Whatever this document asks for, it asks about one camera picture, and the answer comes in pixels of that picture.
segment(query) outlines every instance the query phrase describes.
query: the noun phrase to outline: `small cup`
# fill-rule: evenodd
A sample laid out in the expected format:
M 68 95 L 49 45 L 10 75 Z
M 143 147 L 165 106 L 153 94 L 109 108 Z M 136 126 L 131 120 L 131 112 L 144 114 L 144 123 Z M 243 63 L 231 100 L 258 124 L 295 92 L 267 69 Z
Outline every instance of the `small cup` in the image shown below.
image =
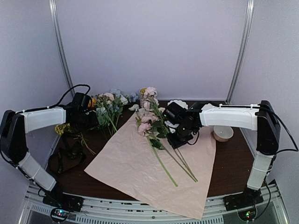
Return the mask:
M 229 126 L 214 126 L 213 135 L 217 141 L 227 142 L 234 135 L 234 130 Z

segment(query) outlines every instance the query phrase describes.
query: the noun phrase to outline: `blue flower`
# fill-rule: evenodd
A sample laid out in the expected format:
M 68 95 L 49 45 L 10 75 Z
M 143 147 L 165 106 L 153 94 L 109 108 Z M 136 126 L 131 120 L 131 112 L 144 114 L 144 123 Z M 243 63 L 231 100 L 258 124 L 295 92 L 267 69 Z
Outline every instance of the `blue flower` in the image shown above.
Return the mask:
M 121 91 L 119 89 L 111 89 L 110 93 L 116 95 L 117 97 L 121 95 Z
M 135 92 L 130 93 L 130 95 L 129 95 L 129 102 L 130 103 L 134 103 L 138 99 L 139 99 L 139 96 L 137 95 L 137 93 L 135 93 Z

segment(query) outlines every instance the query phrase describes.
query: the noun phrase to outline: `brown table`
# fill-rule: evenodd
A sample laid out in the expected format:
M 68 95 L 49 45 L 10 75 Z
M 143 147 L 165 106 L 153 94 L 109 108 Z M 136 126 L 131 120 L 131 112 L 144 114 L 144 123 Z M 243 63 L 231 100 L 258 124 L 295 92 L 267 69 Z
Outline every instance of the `brown table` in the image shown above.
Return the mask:
M 160 105 L 165 106 L 166 102 L 160 102 Z M 129 111 L 127 106 L 119 120 L 118 128 L 125 124 L 132 114 L 133 112 Z M 88 140 L 88 146 L 96 153 L 99 153 L 107 142 L 100 131 L 88 131 L 84 133 L 84 136 Z M 64 147 L 61 141 L 56 150 L 59 147 Z M 81 166 L 61 175 L 54 175 L 62 183 L 65 193 L 106 199 L 134 200 L 134 198 L 85 173 L 84 169 L 95 156 L 85 147 L 83 152 L 87 158 Z M 250 175 L 252 163 L 253 156 L 240 129 L 234 128 L 234 136 L 228 142 L 216 143 L 216 156 L 208 196 L 220 196 L 243 191 Z

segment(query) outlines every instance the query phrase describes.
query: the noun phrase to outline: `paper sheet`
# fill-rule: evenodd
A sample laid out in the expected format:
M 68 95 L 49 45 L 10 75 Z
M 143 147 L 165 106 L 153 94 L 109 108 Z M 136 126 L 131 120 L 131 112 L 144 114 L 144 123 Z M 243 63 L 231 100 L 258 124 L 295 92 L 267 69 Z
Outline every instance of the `paper sheet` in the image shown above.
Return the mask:
M 179 148 L 198 182 L 194 182 L 164 150 L 158 151 L 163 164 L 178 184 L 178 187 L 175 187 L 146 137 L 137 133 L 135 117 L 133 114 L 114 134 L 85 172 L 159 210 L 201 219 L 216 151 L 212 129 L 201 128 L 195 145 Z M 167 140 L 162 143 L 175 156 Z

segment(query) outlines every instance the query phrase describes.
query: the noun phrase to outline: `metal frame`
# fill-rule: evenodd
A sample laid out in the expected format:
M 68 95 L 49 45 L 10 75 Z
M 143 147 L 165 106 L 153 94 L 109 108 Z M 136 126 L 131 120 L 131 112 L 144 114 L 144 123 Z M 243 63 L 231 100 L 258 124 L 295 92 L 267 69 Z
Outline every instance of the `metal frame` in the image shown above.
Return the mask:
M 245 49 L 246 49 L 246 46 L 248 43 L 248 38 L 249 38 L 251 24 L 252 24 L 253 9 L 254 9 L 254 0 L 248 0 L 243 35 L 242 35 L 241 45 L 240 45 L 240 49 L 239 49 L 239 55 L 237 58 L 237 63 L 235 65 L 233 80 L 232 80 L 232 83 L 229 88 L 228 96 L 226 98 L 226 102 L 228 104 L 231 103 L 231 100 L 232 100 L 232 97 L 233 97 L 233 94 L 235 91 L 235 87 L 237 85 L 238 78 L 239 78 L 239 75 L 241 72 L 242 63 L 243 63 L 244 55 L 245 55 Z
M 271 201 L 273 201 L 276 214 L 281 224 L 288 224 L 288 216 L 282 202 L 277 185 L 269 186 Z M 26 224 L 30 211 L 49 215 L 53 207 L 43 204 L 43 198 L 38 195 L 39 188 L 30 185 L 26 193 L 22 207 L 24 210 L 19 219 L 20 224 Z M 266 204 L 269 200 L 269 192 L 266 187 L 261 188 Z M 201 221 L 183 217 L 164 210 L 157 210 L 140 201 L 121 201 L 103 198 L 85 197 L 81 212 L 72 212 L 69 221 L 79 224 L 222 224 L 223 215 L 234 213 L 226 211 L 223 203 L 224 196 L 209 197 L 206 200 L 205 210 Z
M 51 12 L 51 17 L 54 25 L 54 30 L 56 34 L 56 40 L 57 40 L 57 45 L 58 45 L 58 50 L 59 50 L 59 55 L 60 55 L 60 61 L 62 64 L 62 68 L 64 71 L 64 76 L 67 82 L 67 85 L 69 88 L 73 87 L 73 83 L 71 80 L 70 76 L 70 71 L 69 67 L 66 62 L 66 57 L 65 57 L 65 52 L 64 52 L 64 46 L 62 44 L 62 38 L 61 38 L 61 33 L 60 33 L 60 28 L 59 28 L 59 21 L 58 21 L 58 15 L 57 15 L 57 9 L 56 9 L 56 0 L 49 0 L 50 4 L 50 12 Z M 71 94 L 74 97 L 75 96 L 75 91 L 72 89 Z

